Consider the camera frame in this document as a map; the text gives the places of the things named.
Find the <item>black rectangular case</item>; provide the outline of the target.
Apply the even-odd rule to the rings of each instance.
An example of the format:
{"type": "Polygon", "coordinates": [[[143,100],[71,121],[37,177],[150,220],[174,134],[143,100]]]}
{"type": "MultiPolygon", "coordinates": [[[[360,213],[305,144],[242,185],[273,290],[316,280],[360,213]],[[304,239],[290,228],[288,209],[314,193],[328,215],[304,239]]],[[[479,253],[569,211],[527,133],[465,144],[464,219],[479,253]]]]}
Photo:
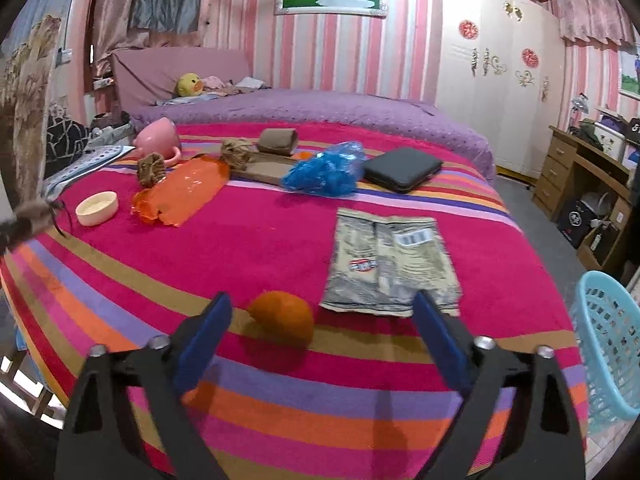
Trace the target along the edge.
{"type": "Polygon", "coordinates": [[[442,169],[444,162],[415,148],[396,148],[367,160],[363,179],[399,194],[407,194],[442,169]]]}

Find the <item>striped pink blanket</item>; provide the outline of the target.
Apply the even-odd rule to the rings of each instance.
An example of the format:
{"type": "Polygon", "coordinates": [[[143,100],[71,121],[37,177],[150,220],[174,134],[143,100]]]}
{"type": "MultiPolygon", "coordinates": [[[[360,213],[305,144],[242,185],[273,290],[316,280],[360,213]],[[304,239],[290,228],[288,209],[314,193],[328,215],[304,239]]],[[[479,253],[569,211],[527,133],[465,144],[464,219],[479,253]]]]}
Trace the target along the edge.
{"type": "MultiPolygon", "coordinates": [[[[251,124],[184,127],[180,164],[201,155],[219,159],[223,140],[257,131],[251,124]]],[[[461,286],[453,318],[506,350],[554,350],[585,456],[585,370],[551,276],[470,162],[431,143],[416,148],[444,166],[411,194],[359,182],[352,195],[324,198],[230,177],[182,226],[146,223],[132,212],[143,188],[131,159],[66,186],[55,200],[61,209],[54,225],[1,263],[9,306],[48,386],[68,408],[92,347],[139,349],[225,292],[230,326],[198,385],[181,398],[223,479],[421,479],[462,397],[439,374],[413,309],[396,318],[334,312],[320,301],[337,211],[431,217],[461,286]],[[76,207],[105,191],[117,194],[116,214],[82,226],[76,207]],[[308,302],[308,347],[266,332],[248,313],[272,290],[308,302]]],[[[473,472],[494,461],[513,397],[502,390],[473,472]]],[[[171,472],[144,393],[132,388],[129,399],[152,465],[171,472]]]]}

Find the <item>floral beige curtain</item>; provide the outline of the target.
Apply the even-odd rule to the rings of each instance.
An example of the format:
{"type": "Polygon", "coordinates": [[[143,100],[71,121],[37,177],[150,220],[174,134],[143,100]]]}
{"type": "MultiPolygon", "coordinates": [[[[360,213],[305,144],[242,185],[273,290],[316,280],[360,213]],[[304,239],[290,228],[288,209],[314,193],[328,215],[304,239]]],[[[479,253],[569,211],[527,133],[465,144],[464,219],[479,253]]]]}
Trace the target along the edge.
{"type": "Polygon", "coordinates": [[[1,177],[12,214],[1,221],[5,254],[54,225],[61,206],[43,195],[49,82],[61,19],[45,15],[13,51],[1,86],[1,177]]]}

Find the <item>white wardrobe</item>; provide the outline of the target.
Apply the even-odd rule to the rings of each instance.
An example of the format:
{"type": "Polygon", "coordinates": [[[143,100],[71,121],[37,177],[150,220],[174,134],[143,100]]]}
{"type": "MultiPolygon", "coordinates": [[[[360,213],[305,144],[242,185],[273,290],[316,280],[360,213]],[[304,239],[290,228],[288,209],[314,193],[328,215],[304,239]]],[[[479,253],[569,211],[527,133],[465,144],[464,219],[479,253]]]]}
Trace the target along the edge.
{"type": "Polygon", "coordinates": [[[530,0],[442,0],[436,105],[488,141],[494,165],[538,178],[560,119],[558,19],[530,0]]]}

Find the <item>blue crumpled plastic bag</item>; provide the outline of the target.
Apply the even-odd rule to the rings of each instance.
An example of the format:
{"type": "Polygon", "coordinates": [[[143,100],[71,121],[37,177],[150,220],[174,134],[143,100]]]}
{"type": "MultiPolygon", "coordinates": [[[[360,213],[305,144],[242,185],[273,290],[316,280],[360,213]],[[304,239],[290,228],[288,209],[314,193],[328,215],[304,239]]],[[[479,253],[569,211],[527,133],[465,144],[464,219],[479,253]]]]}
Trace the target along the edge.
{"type": "Polygon", "coordinates": [[[334,144],[298,162],[281,180],[289,191],[322,197],[343,197],[357,191],[367,154],[360,142],[334,144]]]}

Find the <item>purple bedspread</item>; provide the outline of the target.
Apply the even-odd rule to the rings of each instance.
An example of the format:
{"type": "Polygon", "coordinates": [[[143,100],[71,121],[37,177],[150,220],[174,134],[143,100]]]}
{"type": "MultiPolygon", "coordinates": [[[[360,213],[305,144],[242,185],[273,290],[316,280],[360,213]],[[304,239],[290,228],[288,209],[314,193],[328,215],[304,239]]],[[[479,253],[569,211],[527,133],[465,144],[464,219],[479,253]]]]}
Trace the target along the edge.
{"type": "Polygon", "coordinates": [[[177,125],[211,122],[330,122],[434,143],[466,158],[488,181],[497,171],[486,136],[449,119],[432,104],[335,91],[257,90],[186,104],[137,106],[137,129],[163,116],[177,125]]]}

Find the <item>flat brown cardboard piece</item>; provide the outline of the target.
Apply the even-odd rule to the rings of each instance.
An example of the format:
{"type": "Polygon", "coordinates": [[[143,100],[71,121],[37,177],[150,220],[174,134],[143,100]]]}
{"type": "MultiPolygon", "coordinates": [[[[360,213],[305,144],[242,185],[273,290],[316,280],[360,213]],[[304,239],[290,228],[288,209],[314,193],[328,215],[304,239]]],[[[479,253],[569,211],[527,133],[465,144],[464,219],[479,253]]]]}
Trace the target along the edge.
{"type": "Polygon", "coordinates": [[[280,186],[282,179],[299,163],[298,159],[266,153],[253,153],[243,169],[232,169],[231,177],[280,186]]]}

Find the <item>black box under desk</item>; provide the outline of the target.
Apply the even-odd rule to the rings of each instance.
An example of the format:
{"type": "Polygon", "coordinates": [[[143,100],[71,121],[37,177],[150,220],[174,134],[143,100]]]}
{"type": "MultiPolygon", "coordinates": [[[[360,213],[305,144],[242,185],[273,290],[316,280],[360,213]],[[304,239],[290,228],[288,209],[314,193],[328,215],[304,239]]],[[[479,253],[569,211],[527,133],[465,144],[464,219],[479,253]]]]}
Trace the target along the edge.
{"type": "Polygon", "coordinates": [[[574,248],[578,248],[592,230],[591,221],[597,218],[593,210],[582,200],[567,200],[563,205],[558,230],[574,248]]]}

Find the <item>pink headboard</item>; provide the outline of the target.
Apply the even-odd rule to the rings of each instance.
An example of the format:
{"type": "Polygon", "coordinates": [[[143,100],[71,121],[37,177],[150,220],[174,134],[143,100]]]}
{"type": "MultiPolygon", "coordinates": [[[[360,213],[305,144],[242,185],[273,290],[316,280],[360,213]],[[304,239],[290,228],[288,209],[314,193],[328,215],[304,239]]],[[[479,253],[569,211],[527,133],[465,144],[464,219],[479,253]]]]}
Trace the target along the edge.
{"type": "Polygon", "coordinates": [[[240,50],[202,47],[120,49],[110,56],[118,102],[131,113],[167,101],[186,73],[238,82],[250,76],[250,63],[240,50]]]}

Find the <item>yellow duck plush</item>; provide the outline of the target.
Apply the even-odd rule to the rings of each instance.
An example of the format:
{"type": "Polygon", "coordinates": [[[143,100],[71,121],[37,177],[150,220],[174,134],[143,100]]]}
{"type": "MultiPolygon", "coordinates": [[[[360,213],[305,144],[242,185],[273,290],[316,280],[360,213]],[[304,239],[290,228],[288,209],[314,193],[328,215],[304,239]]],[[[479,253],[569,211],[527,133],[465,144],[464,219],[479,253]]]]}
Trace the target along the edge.
{"type": "Polygon", "coordinates": [[[201,78],[194,73],[183,74],[176,82],[175,95],[180,98],[188,96],[200,96],[204,91],[204,84],[201,78]]]}

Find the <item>pink cup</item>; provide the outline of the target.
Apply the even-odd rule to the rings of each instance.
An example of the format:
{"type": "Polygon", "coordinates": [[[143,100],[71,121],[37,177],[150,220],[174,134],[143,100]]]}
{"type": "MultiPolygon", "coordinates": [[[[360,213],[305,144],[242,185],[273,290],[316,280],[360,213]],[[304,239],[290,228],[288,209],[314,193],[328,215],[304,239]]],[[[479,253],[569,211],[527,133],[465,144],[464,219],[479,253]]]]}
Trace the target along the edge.
{"type": "Polygon", "coordinates": [[[134,158],[142,159],[152,153],[162,155],[166,167],[175,166],[181,160],[181,142],[176,125],[169,118],[151,122],[134,139],[134,158]]]}

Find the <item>cream round bowl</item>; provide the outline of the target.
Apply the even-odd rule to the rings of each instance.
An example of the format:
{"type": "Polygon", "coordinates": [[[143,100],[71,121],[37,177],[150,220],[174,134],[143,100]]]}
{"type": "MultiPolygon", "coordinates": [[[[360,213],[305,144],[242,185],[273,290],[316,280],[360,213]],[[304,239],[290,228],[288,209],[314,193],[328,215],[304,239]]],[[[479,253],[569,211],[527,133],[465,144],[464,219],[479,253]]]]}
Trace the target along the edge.
{"type": "Polygon", "coordinates": [[[97,226],[110,220],[118,209],[118,197],[113,191],[96,193],[83,200],[75,209],[82,226],[97,226]]]}

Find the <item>crumpled brown paper ball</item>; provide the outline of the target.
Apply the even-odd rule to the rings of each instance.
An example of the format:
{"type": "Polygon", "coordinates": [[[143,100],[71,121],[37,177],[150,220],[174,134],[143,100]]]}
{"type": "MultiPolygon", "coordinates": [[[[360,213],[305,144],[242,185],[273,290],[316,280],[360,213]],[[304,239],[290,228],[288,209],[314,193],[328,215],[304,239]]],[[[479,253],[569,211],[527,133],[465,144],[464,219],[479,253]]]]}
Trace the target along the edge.
{"type": "Polygon", "coordinates": [[[243,171],[254,154],[254,145],[246,139],[226,139],[221,143],[220,159],[231,169],[243,171]]]}

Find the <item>light blue plastic basket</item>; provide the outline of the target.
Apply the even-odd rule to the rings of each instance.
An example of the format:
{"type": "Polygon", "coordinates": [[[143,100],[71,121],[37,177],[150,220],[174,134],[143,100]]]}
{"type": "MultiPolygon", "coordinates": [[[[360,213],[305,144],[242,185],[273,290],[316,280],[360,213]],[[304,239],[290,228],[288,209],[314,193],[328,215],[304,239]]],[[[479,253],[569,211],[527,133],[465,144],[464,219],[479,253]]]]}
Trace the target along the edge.
{"type": "Polygon", "coordinates": [[[608,274],[586,272],[570,318],[587,377],[588,422],[599,432],[639,416],[639,307],[608,274]]]}

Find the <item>pink window valance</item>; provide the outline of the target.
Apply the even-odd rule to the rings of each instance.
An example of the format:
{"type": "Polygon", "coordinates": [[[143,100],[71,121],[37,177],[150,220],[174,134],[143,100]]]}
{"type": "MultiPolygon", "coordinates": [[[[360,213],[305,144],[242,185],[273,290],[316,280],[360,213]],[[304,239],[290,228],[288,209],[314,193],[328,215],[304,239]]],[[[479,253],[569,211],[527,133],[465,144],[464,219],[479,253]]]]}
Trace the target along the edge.
{"type": "Polygon", "coordinates": [[[570,42],[597,42],[627,47],[636,30],[618,0],[558,0],[561,36],[570,42]]]}

